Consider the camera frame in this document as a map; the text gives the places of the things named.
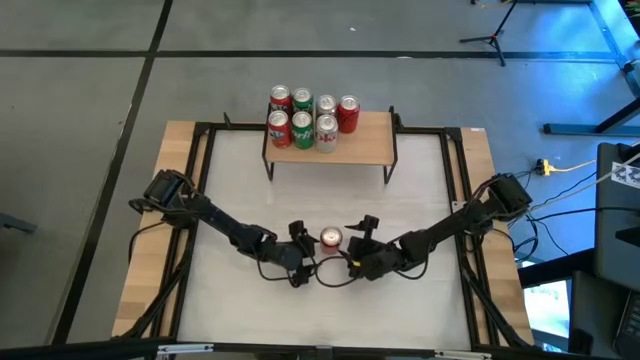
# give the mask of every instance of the red soda can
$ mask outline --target red soda can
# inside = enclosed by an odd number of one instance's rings
[[[277,148],[284,149],[291,145],[291,121],[289,115],[282,110],[272,111],[267,121],[269,126],[269,137],[273,141],[273,145]]]
[[[331,255],[338,252],[342,243],[342,231],[335,226],[327,226],[320,233],[320,248],[323,253]]]
[[[360,115],[360,102],[353,95],[346,95],[340,99],[338,105],[338,130],[341,133],[352,133],[358,126],[358,116]]]
[[[271,111],[281,110],[291,116],[293,114],[293,98],[289,88],[284,85],[276,85],[271,89]]]

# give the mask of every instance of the concrete floor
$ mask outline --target concrete floor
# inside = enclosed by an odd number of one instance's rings
[[[0,49],[147,49],[162,3],[3,1]],[[637,36],[616,1],[597,3],[616,41],[632,54]],[[467,0],[181,0],[161,49],[488,50],[457,39],[490,34],[506,9]],[[505,30],[506,51],[608,51],[584,5],[521,4]],[[0,59],[0,211],[40,226],[33,236],[0,231],[0,348],[46,341],[141,65],[140,59]],[[608,61],[511,60],[501,68],[496,60],[158,59],[71,341],[110,335],[127,243],[139,223],[126,202],[140,196],[152,176],[165,122],[222,121],[223,111],[234,121],[262,121],[276,83],[316,94],[354,93],[367,110],[395,105],[408,125],[484,127],[496,169],[512,172],[529,169],[537,158],[557,167],[593,159],[599,142],[621,139],[545,136],[541,125],[597,123],[633,99]],[[530,193],[541,202],[594,169],[534,176]],[[593,204],[592,189],[543,211]],[[547,224],[570,253],[593,246],[593,214]],[[512,234],[521,241],[530,231],[519,224]],[[560,255],[542,235],[536,257]]]

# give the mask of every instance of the tripod stand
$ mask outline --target tripod stand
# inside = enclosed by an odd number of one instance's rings
[[[477,38],[460,39],[460,42],[468,43],[468,42],[482,41],[484,43],[491,45],[498,52],[498,57],[500,58],[500,65],[506,66],[507,63],[504,61],[504,55],[502,54],[502,50],[500,49],[500,43],[498,42],[498,35],[500,35],[500,33],[502,32],[502,27],[507,22],[509,15],[511,15],[511,12],[513,11],[513,8],[516,6],[517,3],[518,3],[518,0],[512,0],[511,7],[509,7],[509,11],[507,11],[507,14],[502,19],[500,26],[498,26],[498,29],[492,35],[482,36]]]

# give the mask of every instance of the white tabletop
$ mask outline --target white tabletop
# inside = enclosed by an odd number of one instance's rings
[[[374,239],[389,241],[450,214],[440,140],[398,135],[398,164],[388,185],[380,166],[276,164],[269,182],[261,132],[219,131],[206,195],[241,222],[258,224],[289,241],[288,224],[304,220],[318,236],[344,229],[365,214],[380,218]],[[324,257],[320,251],[317,259]],[[284,270],[264,264],[268,276]],[[409,274],[417,274],[420,268]],[[348,280],[341,260],[322,266],[328,283]],[[298,289],[267,282],[254,260],[201,224],[178,338],[184,341],[332,345],[378,348],[469,349],[455,244],[442,242],[417,281],[387,274],[338,289],[315,279]]]

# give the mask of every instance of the wooden edge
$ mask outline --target wooden edge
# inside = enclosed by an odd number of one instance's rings
[[[186,167],[194,126],[195,122],[169,121],[167,123],[154,174],[160,169],[184,169]],[[484,180],[494,175],[493,160],[484,129],[462,128],[461,131],[473,190]],[[194,168],[194,179],[196,181],[202,168],[202,156],[204,153],[202,148],[205,143],[206,139],[202,137]],[[456,194],[461,199],[463,192],[457,154],[451,141],[448,145]],[[143,216],[140,227],[157,222],[159,218],[160,216],[157,213],[147,213]],[[495,226],[498,229],[507,231],[505,224],[496,222]],[[160,288],[160,279],[166,261],[170,236],[171,228],[161,226],[158,230],[141,234],[137,239],[112,330],[113,336],[129,330],[157,294]],[[180,237],[176,263],[182,256],[185,242],[186,232]],[[520,287],[516,264],[513,261],[510,241],[500,234],[490,232],[485,236],[483,250],[493,300],[518,334],[525,341],[533,343],[533,335],[524,306],[524,294]],[[469,260],[475,268],[473,257],[469,256]],[[484,311],[482,304],[475,295],[474,303],[480,341],[481,343],[488,343]],[[165,307],[161,335],[168,335],[169,333],[169,325],[173,316],[173,304],[175,304],[175,291]]]
[[[482,182],[495,174],[493,159],[489,149],[489,141],[484,129],[481,128],[461,128],[462,140],[467,160],[467,170],[471,190],[475,190]],[[453,167],[453,177],[456,189],[456,196],[462,199],[462,178],[458,167],[457,153],[452,141],[449,141],[449,152],[451,165]],[[506,224],[495,221],[494,227],[508,233]],[[518,269],[513,257],[511,241],[504,235],[491,231],[484,237],[482,245],[485,259],[485,267],[489,280],[491,297],[496,303],[505,319],[516,330],[518,335],[525,341],[533,344],[533,335],[529,325],[524,305],[524,293],[518,277]],[[468,254],[467,258],[474,270],[477,270],[473,255]],[[473,295],[476,319],[478,321],[478,334],[480,342],[489,343],[489,336],[486,326],[485,313],[482,303]],[[501,345],[506,345],[504,338],[500,335]]]
[[[363,133],[370,135],[358,138]],[[300,150],[293,145],[278,149],[268,140],[265,144],[265,160],[270,163],[391,166],[395,158],[393,134],[391,113],[364,111],[360,113],[356,132],[338,135],[335,152],[322,154],[315,147]]]
[[[185,171],[194,127],[195,122],[191,121],[167,122],[154,176],[161,169]],[[199,174],[201,166],[202,160],[200,163],[196,162],[195,174]],[[140,221],[140,228],[156,223],[160,218],[161,215],[158,212],[145,213]],[[171,231],[170,226],[161,225],[141,233],[136,239],[112,329],[113,336],[129,330],[157,295],[166,263]]]

